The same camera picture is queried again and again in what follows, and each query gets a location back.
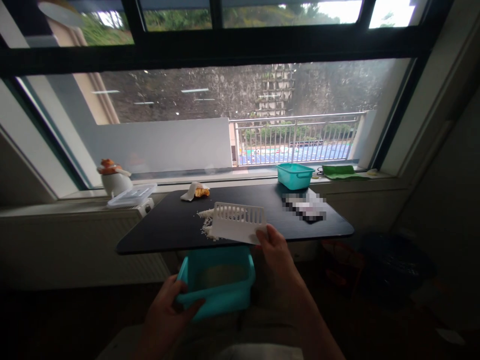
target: radiator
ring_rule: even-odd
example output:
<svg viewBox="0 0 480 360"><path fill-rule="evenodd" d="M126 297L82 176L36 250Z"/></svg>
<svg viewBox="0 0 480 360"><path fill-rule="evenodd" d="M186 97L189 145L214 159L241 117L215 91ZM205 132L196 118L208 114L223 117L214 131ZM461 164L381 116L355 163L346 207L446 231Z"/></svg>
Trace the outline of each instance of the radiator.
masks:
<svg viewBox="0 0 480 360"><path fill-rule="evenodd" d="M4 287L46 290L162 282L159 253L123 255L119 240L146 214L142 206L107 209L105 201L62 202L0 210Z"/></svg>

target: white powder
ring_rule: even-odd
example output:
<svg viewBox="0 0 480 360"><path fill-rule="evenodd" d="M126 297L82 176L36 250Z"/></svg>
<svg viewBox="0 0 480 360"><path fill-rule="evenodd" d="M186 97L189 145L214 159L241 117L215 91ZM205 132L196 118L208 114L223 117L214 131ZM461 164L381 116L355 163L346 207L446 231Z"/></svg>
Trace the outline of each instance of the white powder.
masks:
<svg viewBox="0 0 480 360"><path fill-rule="evenodd" d="M208 239L212 239L216 242L219 238L210 234L212 230L212 218L214 216L214 209L208 209L205 211L200 211L196 213L202 219L205 219L203 226L201 227L201 233L206 235Z"/></svg>

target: balcony railing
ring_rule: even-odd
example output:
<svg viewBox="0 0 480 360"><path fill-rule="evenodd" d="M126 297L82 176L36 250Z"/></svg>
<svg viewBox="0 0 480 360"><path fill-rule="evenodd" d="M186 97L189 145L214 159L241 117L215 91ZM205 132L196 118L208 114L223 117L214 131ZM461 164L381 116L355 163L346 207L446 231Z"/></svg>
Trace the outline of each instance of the balcony railing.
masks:
<svg viewBox="0 0 480 360"><path fill-rule="evenodd" d="M365 114L230 120L235 133L234 160L237 166L348 160Z"/></svg>

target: tabletop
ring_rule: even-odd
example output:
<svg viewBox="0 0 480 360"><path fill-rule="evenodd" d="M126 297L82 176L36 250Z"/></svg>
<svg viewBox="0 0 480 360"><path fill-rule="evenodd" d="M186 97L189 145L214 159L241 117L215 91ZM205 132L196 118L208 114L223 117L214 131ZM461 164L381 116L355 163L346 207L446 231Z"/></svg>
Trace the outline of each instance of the tabletop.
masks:
<svg viewBox="0 0 480 360"><path fill-rule="evenodd" d="M326 202L323 220L307 222L288 211L282 202L286 194L315 194L310 189L289 190L284 185L250 185L218 187L210 196L180 200L186 191L172 191L165 196L116 246L120 255L244 245L220 238L217 241L202 233L204 219L197 215L213 209L215 202L264 207L265 217L288 242L348 237L354 228Z"/></svg>

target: teal plastic container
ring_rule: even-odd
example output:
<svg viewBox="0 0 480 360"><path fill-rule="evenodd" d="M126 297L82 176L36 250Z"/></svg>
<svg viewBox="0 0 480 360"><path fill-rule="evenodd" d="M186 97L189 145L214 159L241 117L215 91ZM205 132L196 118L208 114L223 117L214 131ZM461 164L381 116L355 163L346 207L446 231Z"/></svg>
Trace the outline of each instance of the teal plastic container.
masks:
<svg viewBox="0 0 480 360"><path fill-rule="evenodd" d="M198 321L249 307L254 261L248 246L192 250L183 260L177 279L188 285L188 293L176 297L185 309L198 299L206 300L193 318Z"/></svg>
<svg viewBox="0 0 480 360"><path fill-rule="evenodd" d="M276 166L278 181L290 190L308 188L315 170L296 163L283 163Z"/></svg>

